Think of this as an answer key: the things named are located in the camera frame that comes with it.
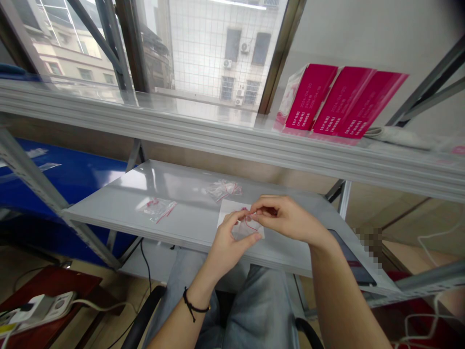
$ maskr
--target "blue panel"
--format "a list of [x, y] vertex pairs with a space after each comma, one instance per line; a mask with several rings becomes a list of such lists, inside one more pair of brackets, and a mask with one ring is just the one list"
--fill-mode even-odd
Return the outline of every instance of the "blue panel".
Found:
[[[37, 166], [58, 163], [60, 166], [44, 174], [70, 203], [75, 204], [125, 173], [126, 163], [97, 155], [60, 148], [48, 144], [17, 139], [25, 151], [43, 148], [48, 152], [33, 159]], [[0, 178], [10, 174], [8, 167], [0, 168]], [[19, 178], [0, 184], [0, 207], [33, 214], [61, 222]]]
[[[32, 159], [37, 166], [60, 164], [44, 171], [44, 174], [70, 204], [81, 201], [126, 171], [124, 161], [23, 139], [17, 141], [25, 151], [47, 150], [46, 154]], [[11, 173], [7, 166], [0, 168], [0, 207], [26, 214], [8, 222], [13, 224], [11, 228], [18, 238], [48, 251], [105, 265], [19, 178], [2, 182], [2, 178], [8, 178], [3, 176]], [[92, 227], [92, 230], [106, 244], [109, 230], [100, 227]], [[113, 254], [121, 256], [134, 239], [133, 235], [118, 233]]]
[[[89, 225], [104, 244], [107, 242], [108, 229]], [[41, 247], [47, 251], [62, 254], [70, 258], [84, 260], [106, 267], [87, 245], [66, 225], [45, 221], [33, 216], [20, 216], [10, 221], [0, 222], [0, 228], [13, 233], [14, 239], [21, 243]], [[135, 236], [119, 232], [113, 248], [113, 254], [123, 255]]]

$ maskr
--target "black chair armrest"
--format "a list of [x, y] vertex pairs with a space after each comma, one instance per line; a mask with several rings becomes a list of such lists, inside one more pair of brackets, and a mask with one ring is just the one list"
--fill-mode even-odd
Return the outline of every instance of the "black chair armrest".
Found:
[[144, 335], [145, 328], [147, 327], [156, 305], [165, 294], [166, 287], [157, 286], [145, 301], [142, 309], [137, 314], [134, 324], [132, 325], [126, 340], [121, 349], [134, 349], [139, 345], [140, 339]]
[[305, 333], [305, 337], [307, 337], [309, 340], [312, 349], [325, 349], [323, 344], [321, 344], [320, 338], [316, 334], [315, 330], [305, 319], [299, 317], [295, 319], [295, 326], [297, 327], [298, 331]]

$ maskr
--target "clear plastic bag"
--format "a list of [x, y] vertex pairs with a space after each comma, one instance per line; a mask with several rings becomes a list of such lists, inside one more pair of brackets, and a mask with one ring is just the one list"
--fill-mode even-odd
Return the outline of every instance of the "clear plastic bag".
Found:
[[150, 220], [158, 224], [163, 217], [170, 215], [177, 204], [176, 201], [152, 198], [147, 203], [137, 208], [136, 211], [150, 215]]
[[231, 232], [236, 240], [241, 240], [253, 233], [260, 233], [262, 239], [265, 238], [263, 226], [257, 221], [252, 220], [250, 216], [245, 217], [243, 221], [236, 224]]
[[225, 179], [221, 179], [218, 182], [210, 184], [207, 193], [210, 194], [215, 202], [218, 202], [229, 195], [242, 195], [242, 187], [236, 182], [228, 182]]

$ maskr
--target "black string bracelet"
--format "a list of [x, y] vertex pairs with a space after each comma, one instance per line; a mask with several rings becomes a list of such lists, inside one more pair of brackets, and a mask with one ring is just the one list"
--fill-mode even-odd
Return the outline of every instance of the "black string bracelet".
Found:
[[192, 312], [192, 310], [197, 313], [206, 313], [207, 311], [210, 310], [210, 306], [208, 306], [208, 308], [206, 309], [197, 309], [195, 306], [192, 305], [192, 303], [189, 303], [189, 301], [187, 300], [187, 287], [184, 287], [183, 298], [184, 298], [184, 303], [186, 303], [190, 311], [190, 314], [192, 315], [192, 318], [194, 319], [194, 322], [195, 322], [195, 317], [194, 317], [194, 313]]

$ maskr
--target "white shelf board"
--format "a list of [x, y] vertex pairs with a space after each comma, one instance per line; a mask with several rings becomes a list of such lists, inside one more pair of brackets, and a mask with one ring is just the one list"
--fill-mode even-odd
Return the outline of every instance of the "white shelf board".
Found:
[[111, 88], [0, 79], [0, 111], [465, 203], [463, 156], [296, 136], [249, 111], [143, 93], [131, 105], [123, 97], [134, 99]]
[[[384, 294], [398, 291], [369, 257], [334, 207], [322, 196], [312, 192], [148, 160], [62, 212], [67, 218], [78, 222], [208, 252], [217, 230], [220, 203], [216, 203], [205, 189], [220, 179], [238, 182], [243, 194], [232, 195], [229, 199], [245, 204], [252, 204], [263, 193], [292, 196], [328, 229], [338, 232], [376, 281], [378, 287], [372, 287], [373, 292]], [[150, 220], [151, 216], [136, 211], [136, 207], [153, 197], [178, 202], [171, 214], [157, 224]], [[243, 259], [311, 277], [308, 245], [270, 229], [265, 229], [265, 239], [249, 249]]]

